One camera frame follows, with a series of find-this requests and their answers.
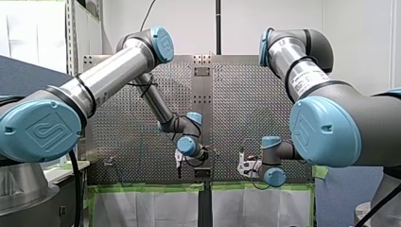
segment white wall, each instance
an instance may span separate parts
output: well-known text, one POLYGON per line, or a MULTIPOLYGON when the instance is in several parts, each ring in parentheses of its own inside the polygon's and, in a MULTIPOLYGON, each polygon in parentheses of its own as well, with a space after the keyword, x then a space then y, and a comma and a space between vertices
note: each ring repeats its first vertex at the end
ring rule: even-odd
POLYGON ((324 1, 323 32, 335 54, 332 77, 351 83, 365 95, 392 86, 392 2, 324 1))
MULTIPOLYGON (((151 0, 103 0, 103 50, 138 31, 151 0)), ((323 29, 323 0, 222 0, 222 54, 258 54, 260 34, 276 29, 323 29)), ((216 53, 215 0, 156 1, 145 27, 165 26, 176 54, 216 53)))
MULTIPOLYGON (((151 0, 103 0, 103 50, 115 51, 118 41, 136 32, 151 0)), ((216 49, 214 0, 156 1, 144 29, 164 26, 172 35, 175 54, 204 54, 216 49)))
POLYGON ((323 30, 322 0, 222 0, 221 52, 257 55, 262 32, 280 29, 323 30))

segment perforated metal panel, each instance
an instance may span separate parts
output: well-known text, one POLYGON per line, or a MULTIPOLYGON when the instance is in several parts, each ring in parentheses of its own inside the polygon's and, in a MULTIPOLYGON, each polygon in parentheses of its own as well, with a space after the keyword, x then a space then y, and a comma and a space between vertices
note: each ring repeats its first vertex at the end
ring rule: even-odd
MULTIPOLYGON (((191 110, 191 72, 186 61, 159 65, 152 71, 159 91, 177 114, 191 110)), ((93 131, 97 162, 91 166, 90 183, 178 181, 175 146, 159 132, 155 116, 136 87, 126 86, 97 110, 93 131), (103 161, 110 157, 114 165, 105 166, 103 161)), ((184 166, 181 182, 193 181, 192 168, 184 166)))
MULTIPOLYGON (((176 56, 174 62, 153 70, 159 90, 173 112, 186 114, 196 109, 204 114, 204 126, 211 125, 202 128, 203 137, 210 137, 203 139, 211 141, 219 154, 210 162, 213 180, 248 181, 236 172, 244 139, 250 138, 244 143, 247 155, 260 154, 264 135, 289 139, 291 104, 283 84, 268 69, 257 65, 256 56, 212 56, 212 64, 207 62, 207 67, 212 66, 211 75, 204 78, 194 75, 194 67, 199 64, 193 58, 176 56)), ((104 57, 92 56, 87 66, 102 60, 104 57)), ((92 123, 97 161, 90 167, 91 184, 195 181, 194 171, 187 165, 183 167, 183 179, 178 180, 175 147, 158 131, 155 116, 136 88, 126 86, 113 96, 97 110, 92 123), (111 157, 114 165, 105 166, 103 161, 111 157)), ((284 168, 289 183, 311 179, 310 166, 284 161, 284 168)))
MULTIPOLYGON (((269 69, 257 64, 256 56, 214 56, 212 144, 215 181, 240 181, 238 153, 260 156, 265 135, 290 138, 291 103, 283 83, 269 69)), ((288 183, 311 181, 311 167, 284 161, 288 183)))

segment green tape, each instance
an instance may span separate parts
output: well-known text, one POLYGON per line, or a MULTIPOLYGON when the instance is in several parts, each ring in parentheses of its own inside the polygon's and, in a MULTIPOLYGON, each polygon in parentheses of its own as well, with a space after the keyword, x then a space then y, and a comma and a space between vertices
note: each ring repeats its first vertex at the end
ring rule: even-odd
POLYGON ((244 182, 217 182, 212 184, 212 190, 245 189, 244 182))
POLYGON ((95 193, 112 193, 112 192, 193 192, 202 191, 202 183, 183 183, 183 184, 113 184, 113 185, 96 185, 89 186, 88 189, 95 193))
POLYGON ((312 174, 314 178, 325 179, 327 176, 328 168, 325 166, 313 166, 312 174))
MULTIPOLYGON (((255 182, 256 186, 266 187, 265 183, 255 182)), ((212 190, 232 190, 232 189, 245 189, 245 188, 254 188, 253 184, 250 182, 219 182, 213 183, 212 190)), ((291 190, 291 191, 309 191, 314 188, 313 183, 286 183, 279 188, 271 187, 269 189, 277 189, 277 190, 291 190)))

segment white label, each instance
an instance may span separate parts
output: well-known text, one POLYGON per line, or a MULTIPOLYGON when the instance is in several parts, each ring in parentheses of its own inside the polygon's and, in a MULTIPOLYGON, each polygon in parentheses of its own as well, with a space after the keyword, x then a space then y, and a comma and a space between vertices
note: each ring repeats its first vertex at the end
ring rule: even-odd
POLYGON ((298 96, 309 90, 316 84, 329 81, 330 78, 322 70, 306 71, 298 74, 291 84, 298 96))

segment cable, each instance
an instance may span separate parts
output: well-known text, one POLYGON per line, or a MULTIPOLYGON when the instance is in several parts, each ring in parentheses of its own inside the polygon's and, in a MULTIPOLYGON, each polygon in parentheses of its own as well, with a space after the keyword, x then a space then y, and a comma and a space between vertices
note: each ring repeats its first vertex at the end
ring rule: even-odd
POLYGON ((151 2, 150 6, 149 6, 149 9, 148 9, 148 13, 147 13, 147 15, 145 16, 144 22, 142 22, 140 31, 142 31, 142 29, 144 29, 145 22, 146 22, 147 19, 148 19, 148 16, 149 16, 149 14, 150 14, 150 11, 151 11, 151 8, 153 7, 154 2, 156 2, 156 0, 153 0, 153 2, 151 2))
POLYGON ((144 95, 147 93, 147 91, 150 89, 150 87, 151 87, 152 85, 155 85, 156 87, 159 86, 158 83, 154 83, 154 82, 153 82, 153 75, 152 75, 152 74, 150 74, 150 80, 149 80, 149 82, 148 82, 147 84, 127 83, 127 85, 133 86, 133 87, 147 87, 147 88, 145 89, 145 91, 142 92, 141 98, 144 97, 144 95))
POLYGON ((79 227, 81 206, 82 206, 82 200, 81 200, 81 195, 80 195, 80 190, 81 190, 81 186, 80 186, 81 181, 80 181, 80 176, 79 176, 80 173, 79 173, 79 168, 78 168, 78 161, 77 161, 74 151, 71 150, 68 154, 71 159, 71 165, 73 166, 75 190, 76 190, 76 214, 75 214, 74 226, 79 227))
POLYGON ((383 200, 381 200, 368 214, 366 214, 355 227, 363 227, 363 225, 370 219, 381 207, 383 207, 387 202, 394 198, 398 193, 401 192, 401 184, 399 184, 389 195, 387 195, 383 200))
POLYGON ((185 156, 185 155, 183 156, 183 158, 185 159, 185 162, 186 162, 189 166, 191 166, 191 167, 199 167, 199 166, 202 166, 202 165, 204 164, 204 162, 205 162, 205 160, 203 159, 203 160, 200 162, 200 164, 198 164, 198 165, 193 165, 193 164, 191 164, 191 163, 186 159, 186 156, 185 156))
POLYGON ((253 185, 254 188, 259 189, 259 190, 261 190, 261 191, 264 191, 264 190, 266 190, 266 189, 269 189, 269 188, 270 188, 270 185, 268 185, 267 187, 259 187, 259 186, 256 186, 256 184, 255 184, 254 181, 253 181, 253 171, 256 170, 256 169, 254 169, 254 168, 255 168, 255 166, 256 166, 257 159, 258 159, 258 158, 256 157, 256 160, 254 161, 254 164, 253 164, 253 167, 252 167, 252 171, 251 171, 251 182, 252 182, 252 185, 253 185))

